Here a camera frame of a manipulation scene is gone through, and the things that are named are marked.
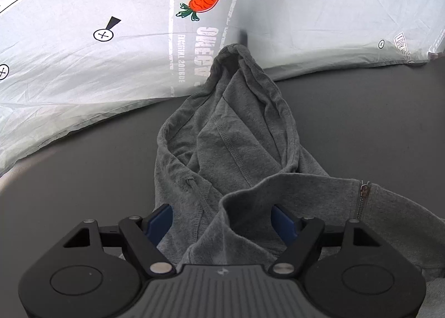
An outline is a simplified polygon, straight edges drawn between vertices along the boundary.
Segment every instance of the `dark gray floor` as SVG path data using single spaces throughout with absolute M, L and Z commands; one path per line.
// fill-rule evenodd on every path
M 278 83 L 302 144 L 334 177 L 371 180 L 445 217 L 445 59 Z M 25 318 L 17 282 L 81 220 L 153 208 L 157 132 L 185 98 L 56 141 L 0 179 L 0 317 Z

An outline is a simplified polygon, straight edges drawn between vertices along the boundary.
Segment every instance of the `metal zipper pull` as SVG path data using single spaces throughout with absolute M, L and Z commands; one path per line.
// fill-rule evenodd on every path
M 368 181 L 367 183 L 363 183 L 360 186 L 360 194 L 359 194 L 359 201 L 357 205 L 357 212 L 355 214 L 355 218 L 358 220 L 361 220 L 364 208 L 366 206 L 367 199 L 369 197 L 369 193 L 371 192 L 371 181 Z

